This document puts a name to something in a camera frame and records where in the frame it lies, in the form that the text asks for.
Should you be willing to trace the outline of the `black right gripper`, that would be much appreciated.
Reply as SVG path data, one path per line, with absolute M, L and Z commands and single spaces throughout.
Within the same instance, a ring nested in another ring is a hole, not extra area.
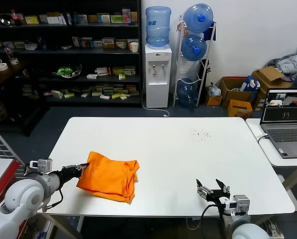
M 230 199 L 230 187 L 226 186 L 222 181 L 216 179 L 216 183 L 220 189 L 209 191 L 209 189 L 202 185 L 202 183 L 196 179 L 197 193 L 200 197 L 206 197 L 207 202 L 213 202 L 215 205 L 221 205 L 220 198 Z

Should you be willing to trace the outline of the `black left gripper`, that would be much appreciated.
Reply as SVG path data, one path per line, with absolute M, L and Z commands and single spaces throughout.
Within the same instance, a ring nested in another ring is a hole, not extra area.
M 55 174 L 59 178 L 59 185 L 63 186 L 66 182 L 72 178 L 80 178 L 84 170 L 89 166 L 89 163 L 82 163 L 78 165 L 67 165 L 63 166 L 59 171 L 55 171 Z

